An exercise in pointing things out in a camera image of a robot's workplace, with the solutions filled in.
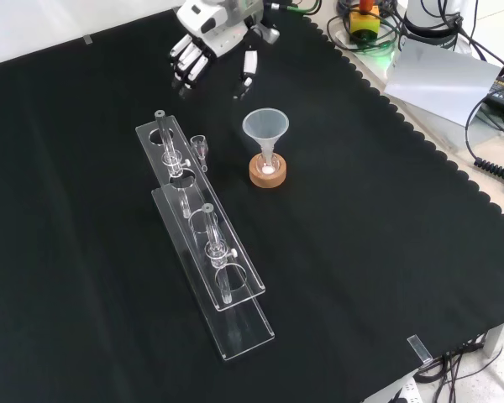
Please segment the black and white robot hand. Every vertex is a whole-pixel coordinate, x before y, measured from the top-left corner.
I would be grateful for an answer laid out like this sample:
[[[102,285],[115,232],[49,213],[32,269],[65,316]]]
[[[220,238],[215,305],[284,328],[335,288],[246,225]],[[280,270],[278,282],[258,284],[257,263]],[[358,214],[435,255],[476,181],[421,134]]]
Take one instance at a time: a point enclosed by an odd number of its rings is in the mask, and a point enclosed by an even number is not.
[[[264,24],[261,1],[185,1],[176,11],[185,35],[171,48],[172,86],[186,97],[215,61],[234,50],[249,33],[268,44],[280,37]]]

